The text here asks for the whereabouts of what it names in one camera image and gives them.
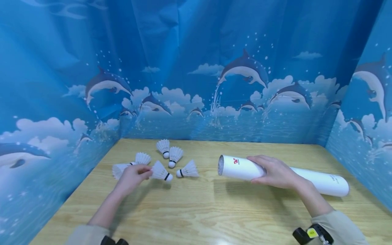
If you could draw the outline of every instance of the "sleeve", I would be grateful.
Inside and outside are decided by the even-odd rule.
[[[68,237],[65,245],[101,245],[105,236],[109,236],[109,230],[91,225],[78,226]]]
[[[314,217],[312,223],[321,225],[334,239],[334,245],[369,245],[361,230],[340,211]],[[310,244],[322,242],[313,239]]]

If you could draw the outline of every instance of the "dolphin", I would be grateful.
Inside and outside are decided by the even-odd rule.
[[[373,148],[373,138],[366,135],[365,140],[370,144],[370,147]]]
[[[291,101],[294,103],[305,104],[308,109],[312,107],[313,99],[311,94],[304,87],[302,87],[298,81],[294,81],[294,85],[284,87],[276,92],[276,94],[270,99],[269,103],[271,104],[282,95],[291,97]]]
[[[360,120],[350,119],[347,121],[347,123],[350,123],[354,130],[361,134],[362,139],[366,140],[365,127]]]
[[[131,115],[131,116],[133,116],[132,112],[128,108],[125,108],[125,107],[123,107],[123,109],[120,112],[120,116],[122,116],[122,115]]]
[[[337,109],[340,109],[341,105],[342,105],[342,101],[339,100],[339,101],[332,102],[331,104],[329,104],[328,107],[335,107]]]
[[[257,112],[256,105],[253,102],[251,102],[250,100],[248,100],[247,102],[242,104],[238,110],[239,111],[245,110],[245,111],[256,111]]]
[[[192,113],[200,115],[201,117],[204,118],[204,115],[203,115],[202,111],[198,107],[193,109],[193,110],[191,110],[191,112],[189,113],[189,116],[191,116]]]
[[[25,143],[0,143],[0,167],[14,169],[31,160],[50,159],[40,148]]]
[[[143,99],[139,110],[141,110],[143,106],[151,108],[152,111],[166,112],[167,114],[172,116],[172,113],[171,113],[171,110],[169,109],[169,107],[167,105],[165,105],[165,103],[157,100],[151,93],[149,96],[147,96],[146,98]]]
[[[264,106],[263,106],[263,105],[259,105],[259,106],[257,107],[257,110],[258,110],[258,111],[263,111],[263,110],[264,110]]]
[[[385,150],[392,150],[392,143],[386,143],[381,148]]]
[[[385,58],[386,53],[384,52],[380,60],[357,66],[352,77],[360,78],[367,83],[370,89],[368,91],[369,100],[378,103],[385,122],[388,122],[392,115],[392,97],[388,94],[392,87],[392,81],[391,74],[385,68]]]
[[[119,93],[121,90],[129,95],[132,94],[132,90],[128,83],[120,76],[105,72],[100,66],[98,66],[100,72],[98,75],[93,77],[85,89],[86,104],[90,105],[91,100],[94,98],[92,94],[101,89],[110,89],[113,93]]]
[[[87,142],[87,141],[93,141],[93,139],[90,138],[90,136],[88,136],[87,134],[83,133],[79,139],[79,144],[81,144],[82,142]]]
[[[226,76],[228,74],[242,75],[245,77],[245,81],[250,81],[249,84],[258,82],[265,88],[268,88],[267,72],[260,62],[249,56],[246,49],[243,49],[243,54],[241,57],[236,58],[223,69],[218,81],[218,85],[226,81]]]

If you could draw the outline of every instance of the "white shuttlecock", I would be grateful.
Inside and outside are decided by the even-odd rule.
[[[151,178],[170,182],[173,179],[173,175],[167,172],[167,170],[165,169],[165,167],[162,165],[160,161],[156,161],[156,163],[152,167]]]
[[[143,152],[136,153],[135,162],[132,162],[132,165],[142,164],[147,165],[151,162],[151,157]]]
[[[199,177],[199,172],[197,171],[197,167],[195,162],[191,160],[183,169],[177,170],[177,177],[182,178],[185,176],[189,177]]]
[[[178,160],[180,160],[184,152],[181,150],[181,148],[173,146],[170,147],[169,153],[170,153],[169,168],[172,169],[176,166]]]
[[[164,159],[169,158],[169,148],[170,148],[170,142],[169,140],[160,140],[156,143],[156,148],[158,151],[160,151],[163,155]]]
[[[131,166],[130,163],[120,163],[120,164],[114,164],[112,167],[112,172],[113,172],[113,177],[116,180],[119,180],[122,173],[124,172],[124,170],[128,167]]]

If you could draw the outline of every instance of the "shuttlecock tube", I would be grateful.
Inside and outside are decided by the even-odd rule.
[[[321,194],[343,197],[350,192],[347,181],[339,175],[293,167],[291,169],[298,175],[311,181]],[[252,179],[265,176],[266,173],[263,167],[246,158],[221,155],[218,161],[218,174],[220,176],[251,181]]]

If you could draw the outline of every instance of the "person's right hand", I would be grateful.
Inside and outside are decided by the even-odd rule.
[[[260,183],[283,189],[295,189],[298,184],[306,181],[277,158],[258,155],[248,156],[247,159],[262,166],[267,171],[265,176],[253,179],[251,181],[252,183]]]

